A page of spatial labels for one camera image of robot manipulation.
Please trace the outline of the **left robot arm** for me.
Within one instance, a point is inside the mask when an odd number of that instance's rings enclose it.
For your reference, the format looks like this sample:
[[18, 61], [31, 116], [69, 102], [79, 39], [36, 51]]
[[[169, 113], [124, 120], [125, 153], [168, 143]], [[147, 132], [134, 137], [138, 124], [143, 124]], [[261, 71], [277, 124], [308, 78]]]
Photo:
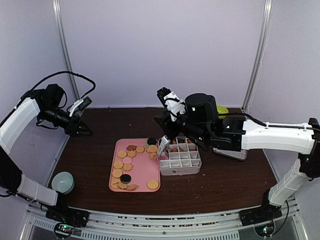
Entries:
[[71, 209], [60, 202], [59, 193], [43, 186], [44, 177], [63, 133], [86, 137], [93, 131], [79, 115], [91, 99], [82, 97], [66, 111], [59, 106], [63, 95], [57, 84], [29, 90], [1, 123], [0, 186], [9, 194], [53, 206], [53, 215], [67, 222], [72, 218]]

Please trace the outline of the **flower shaped tan cookie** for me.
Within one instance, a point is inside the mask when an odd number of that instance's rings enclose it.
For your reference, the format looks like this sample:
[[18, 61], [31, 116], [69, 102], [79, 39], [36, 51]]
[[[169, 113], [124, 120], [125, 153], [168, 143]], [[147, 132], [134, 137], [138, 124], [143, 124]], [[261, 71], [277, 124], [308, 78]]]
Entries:
[[135, 191], [139, 186], [137, 184], [130, 184], [127, 186], [127, 191]]

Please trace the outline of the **brown leaf shaped cookie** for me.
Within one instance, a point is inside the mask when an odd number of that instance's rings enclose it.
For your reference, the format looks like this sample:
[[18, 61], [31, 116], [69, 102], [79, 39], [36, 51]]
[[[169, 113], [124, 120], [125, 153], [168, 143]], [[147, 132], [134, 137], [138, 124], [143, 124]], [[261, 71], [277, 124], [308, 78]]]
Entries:
[[127, 151], [136, 151], [137, 147], [138, 147], [137, 145], [130, 144], [126, 147], [126, 150]]

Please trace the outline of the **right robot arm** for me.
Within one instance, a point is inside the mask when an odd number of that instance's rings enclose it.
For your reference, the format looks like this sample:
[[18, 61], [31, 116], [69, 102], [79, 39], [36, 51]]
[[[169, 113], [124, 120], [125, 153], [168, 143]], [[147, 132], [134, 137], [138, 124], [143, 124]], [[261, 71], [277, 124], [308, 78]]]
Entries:
[[210, 119], [195, 111], [182, 115], [165, 112], [155, 116], [154, 120], [164, 132], [159, 153], [180, 134], [206, 151], [210, 148], [229, 152], [262, 149], [296, 153], [289, 172], [265, 192], [262, 206], [256, 210], [261, 221], [268, 220], [304, 183], [320, 175], [312, 172], [320, 145], [320, 122], [316, 118], [303, 123], [284, 124], [260, 122], [253, 118]]

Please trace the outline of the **metal serving tongs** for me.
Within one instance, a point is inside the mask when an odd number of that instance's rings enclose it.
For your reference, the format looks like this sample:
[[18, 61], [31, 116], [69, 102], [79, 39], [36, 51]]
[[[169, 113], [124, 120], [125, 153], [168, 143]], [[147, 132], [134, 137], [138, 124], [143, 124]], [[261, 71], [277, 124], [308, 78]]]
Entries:
[[161, 156], [162, 156], [162, 153], [165, 151], [165, 149], [170, 145], [170, 142], [171, 140], [166, 136], [164, 135], [160, 141], [158, 142], [158, 150], [156, 152], [156, 155], [153, 157], [153, 159], [155, 161], [159, 161]]

